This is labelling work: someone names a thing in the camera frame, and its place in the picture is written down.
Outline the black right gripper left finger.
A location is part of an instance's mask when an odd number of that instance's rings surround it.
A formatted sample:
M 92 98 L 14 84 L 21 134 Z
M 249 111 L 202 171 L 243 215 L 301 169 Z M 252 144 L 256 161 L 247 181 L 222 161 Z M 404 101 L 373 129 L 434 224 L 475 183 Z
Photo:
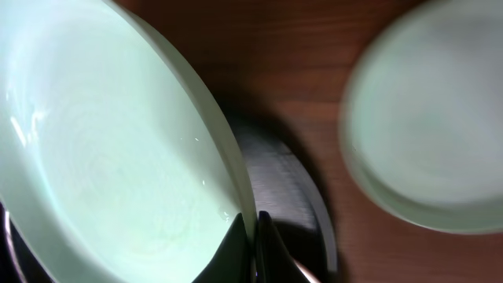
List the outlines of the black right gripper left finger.
M 250 283 L 251 258 L 243 216 L 239 213 L 215 255 L 193 283 Z

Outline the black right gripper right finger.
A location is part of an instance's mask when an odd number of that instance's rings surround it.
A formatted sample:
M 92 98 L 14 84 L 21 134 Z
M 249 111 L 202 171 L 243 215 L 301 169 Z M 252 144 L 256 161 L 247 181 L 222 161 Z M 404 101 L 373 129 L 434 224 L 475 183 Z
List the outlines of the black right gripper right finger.
M 266 211 L 259 212 L 255 234 L 255 263 L 258 283 L 308 283 L 294 263 Z

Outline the mint green plate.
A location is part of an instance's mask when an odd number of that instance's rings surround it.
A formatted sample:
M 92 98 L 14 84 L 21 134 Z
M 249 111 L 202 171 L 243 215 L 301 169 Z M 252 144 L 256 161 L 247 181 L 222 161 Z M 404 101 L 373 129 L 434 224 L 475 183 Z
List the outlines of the mint green plate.
M 2 1 L 1 202 L 56 282 L 191 282 L 256 222 L 213 95 L 113 1 Z

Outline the sage green plate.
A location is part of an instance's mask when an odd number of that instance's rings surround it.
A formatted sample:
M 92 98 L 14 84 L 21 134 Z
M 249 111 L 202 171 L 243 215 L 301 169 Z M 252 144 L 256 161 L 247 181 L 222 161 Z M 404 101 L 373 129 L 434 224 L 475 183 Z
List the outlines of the sage green plate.
M 386 27 L 343 96 L 340 146 L 377 206 L 430 230 L 502 230 L 502 4 L 427 1 Z

